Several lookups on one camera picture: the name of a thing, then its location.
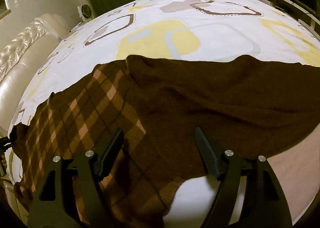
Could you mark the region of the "brown plaid sweater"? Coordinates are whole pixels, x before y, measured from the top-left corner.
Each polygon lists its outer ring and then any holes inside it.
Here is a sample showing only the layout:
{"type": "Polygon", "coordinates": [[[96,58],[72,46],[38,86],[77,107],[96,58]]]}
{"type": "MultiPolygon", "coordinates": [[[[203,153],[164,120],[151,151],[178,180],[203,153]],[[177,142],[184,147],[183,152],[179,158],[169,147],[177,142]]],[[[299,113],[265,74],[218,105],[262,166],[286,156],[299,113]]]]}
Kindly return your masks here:
{"type": "Polygon", "coordinates": [[[29,125],[12,129],[31,206],[54,156],[70,159],[116,130],[125,144],[102,189],[127,227],[162,227],[181,184],[204,175],[195,130],[253,159],[279,154],[319,125],[319,68],[240,56],[228,63],[131,55],[97,65],[41,103],[29,125]]]}

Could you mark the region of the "patterned white bed sheet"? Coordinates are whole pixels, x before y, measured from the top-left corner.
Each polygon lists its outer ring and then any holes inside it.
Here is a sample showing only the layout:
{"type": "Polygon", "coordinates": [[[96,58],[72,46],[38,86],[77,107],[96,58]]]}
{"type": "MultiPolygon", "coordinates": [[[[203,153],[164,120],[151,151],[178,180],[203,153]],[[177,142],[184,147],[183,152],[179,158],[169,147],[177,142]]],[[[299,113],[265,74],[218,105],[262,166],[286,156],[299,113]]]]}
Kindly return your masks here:
{"type": "MultiPolygon", "coordinates": [[[[52,93],[66,90],[99,64],[131,55],[219,63],[248,55],[262,62],[319,68],[319,41],[288,15],[257,0],[131,2],[84,24],[52,51],[23,93],[22,108],[11,123],[13,146],[17,140],[13,127],[29,125],[37,107],[52,93]]],[[[124,134],[121,150],[125,141],[124,134]]],[[[319,125],[300,143],[264,157],[283,189],[292,227],[319,227],[319,125]]],[[[184,181],[177,189],[162,227],[202,227],[220,184],[202,164],[204,175],[184,181]]],[[[103,181],[99,186],[107,203],[103,181]]],[[[77,177],[73,188],[79,218],[88,223],[77,177]]],[[[231,224],[239,220],[245,188],[246,177],[241,177],[231,224]]],[[[120,222],[117,227],[127,226],[120,222]]]]}

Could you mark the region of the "cream tufted leather headboard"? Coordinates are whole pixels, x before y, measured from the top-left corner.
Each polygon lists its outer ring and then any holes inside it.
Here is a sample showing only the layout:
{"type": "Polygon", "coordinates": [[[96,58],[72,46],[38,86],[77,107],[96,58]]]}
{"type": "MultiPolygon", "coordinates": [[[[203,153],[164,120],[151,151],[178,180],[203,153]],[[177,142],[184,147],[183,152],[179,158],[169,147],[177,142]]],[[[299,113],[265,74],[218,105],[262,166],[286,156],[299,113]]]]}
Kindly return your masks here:
{"type": "Polygon", "coordinates": [[[35,18],[1,51],[1,136],[21,110],[20,99],[37,70],[69,35],[65,20],[57,14],[35,18]]]}

